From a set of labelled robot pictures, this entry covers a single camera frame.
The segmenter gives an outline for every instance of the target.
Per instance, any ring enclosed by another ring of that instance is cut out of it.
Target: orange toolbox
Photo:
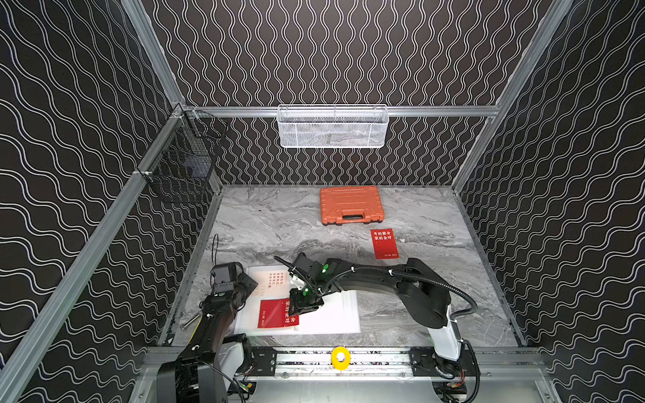
[[[322,225],[383,222],[385,213],[376,186],[321,189]]]

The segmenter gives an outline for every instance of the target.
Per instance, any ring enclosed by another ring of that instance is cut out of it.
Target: metal bar
[[[202,106],[216,117],[277,117],[277,106]],[[391,117],[496,116],[497,106],[388,106]]]
[[[544,50],[551,42],[555,31],[558,29],[564,16],[569,12],[573,0],[553,0],[546,14],[540,21],[533,39],[526,47],[522,59],[517,63],[515,71],[508,80],[508,84],[504,88],[502,95],[497,101],[497,106],[499,107],[499,112],[494,119],[488,119],[484,127],[482,128],[481,133],[475,140],[475,144],[471,147],[470,152],[466,156],[466,160],[461,166],[459,173],[457,174],[455,181],[453,182],[453,189],[457,193],[461,193],[462,189],[466,185],[468,177],[475,169],[479,158],[482,156],[488,143],[495,135],[497,128],[502,123],[506,115],[508,114],[509,109],[515,103],[515,100],[524,88],[524,84],[528,80],[528,77],[535,69],[537,62],[544,53]]]
[[[535,386],[537,387],[542,403],[562,403],[560,395],[550,379],[536,380]]]
[[[176,320],[177,310],[183,305],[182,301],[186,298],[186,296],[188,296],[190,287],[195,280],[195,274],[197,274],[197,269],[199,268],[202,256],[204,255],[204,252],[206,250],[208,236],[210,235],[210,232],[213,228],[213,224],[215,224],[215,218],[217,216],[217,212],[219,211],[219,206],[222,203],[223,196],[224,193],[220,192],[219,195],[214,195],[213,199],[210,202],[210,207],[208,208],[208,213],[206,213],[206,217],[204,218],[204,224],[202,225],[202,229],[199,232],[199,236],[197,237],[195,248],[190,254],[190,260],[188,261],[188,265],[186,266],[184,278],[182,279],[181,285],[177,290],[177,295],[175,296],[175,300],[172,303],[172,308],[170,308],[168,318],[166,318],[166,324],[164,325],[161,336],[159,337],[158,344],[160,346],[163,345],[163,343],[166,341],[170,327]]]
[[[150,64],[152,69],[157,74],[159,82],[163,87],[163,91],[166,94],[166,98],[171,104],[184,104],[185,99],[179,90],[177,85],[177,80],[175,75],[170,69],[168,60],[164,54],[164,50],[159,43],[157,34],[155,34],[154,29],[152,28],[152,21],[146,13],[141,0],[121,0],[123,9],[130,18],[130,22],[134,27],[134,30],[139,36],[141,45],[143,46],[148,58],[150,59]]]
[[[508,301],[506,300],[506,297],[504,296],[504,292],[502,291],[502,287],[499,285],[499,281],[495,276],[493,267],[490,265],[490,262],[488,262],[488,255],[484,251],[484,247],[479,241],[479,236],[477,235],[477,232],[473,227],[473,223],[470,220],[468,213],[466,213],[466,208],[464,207],[464,203],[461,201],[461,198],[457,192],[454,192],[453,194],[455,196],[455,202],[457,203],[457,207],[461,212],[461,217],[463,217],[464,222],[466,223],[466,227],[468,227],[468,232],[470,232],[470,237],[473,239],[473,243],[475,244],[475,249],[477,249],[477,253],[479,253],[479,258],[484,264],[484,269],[486,269],[486,273],[488,274],[488,278],[490,279],[490,282],[493,284],[493,289],[495,290],[495,294],[497,294],[499,303],[502,305],[502,309],[504,310],[504,313],[508,317],[508,320],[510,320],[511,326],[513,326],[513,330],[515,331],[517,338],[520,340],[520,344],[522,346],[526,346],[526,338],[522,334],[522,331],[520,330],[520,327],[517,324],[517,320],[515,319],[515,315],[513,315],[511,307],[508,306]]]
[[[141,171],[149,169],[169,138],[180,119],[177,113],[181,111],[174,111],[141,159]],[[15,403],[18,400],[145,186],[145,179],[135,172],[112,202],[0,372],[0,403]]]

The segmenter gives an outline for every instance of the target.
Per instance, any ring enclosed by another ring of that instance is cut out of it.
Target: white wire basket
[[[279,105],[285,148],[380,148],[388,131],[385,105]]]

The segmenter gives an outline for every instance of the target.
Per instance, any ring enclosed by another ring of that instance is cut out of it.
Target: wire mesh basket
[[[144,177],[165,203],[208,202],[213,172],[211,140],[180,121]]]
[[[280,105],[285,148],[380,148],[388,131],[385,105]]]

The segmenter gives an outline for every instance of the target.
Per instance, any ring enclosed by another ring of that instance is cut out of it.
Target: black wire basket
[[[215,158],[213,141],[180,121],[155,159],[152,172],[144,175],[152,191],[164,203],[208,202],[208,179]]]

